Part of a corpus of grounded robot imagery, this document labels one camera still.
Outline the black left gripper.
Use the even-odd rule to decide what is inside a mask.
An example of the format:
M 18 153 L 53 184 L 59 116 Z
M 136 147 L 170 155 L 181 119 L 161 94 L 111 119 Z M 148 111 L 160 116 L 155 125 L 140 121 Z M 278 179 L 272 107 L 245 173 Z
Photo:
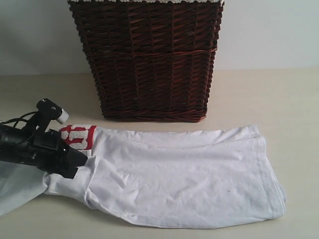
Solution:
M 55 130 L 35 136 L 27 152 L 27 165 L 69 179 L 75 177 L 77 166 L 84 166 L 87 159 L 85 154 L 71 148 Z

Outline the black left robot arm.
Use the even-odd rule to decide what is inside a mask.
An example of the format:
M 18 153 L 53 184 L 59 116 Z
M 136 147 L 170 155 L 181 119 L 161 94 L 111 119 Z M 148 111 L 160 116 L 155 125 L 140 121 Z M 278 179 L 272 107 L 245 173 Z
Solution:
M 0 160 L 34 166 L 47 173 L 73 179 L 88 157 L 70 147 L 59 132 L 49 130 L 38 134 L 35 130 L 0 126 Z

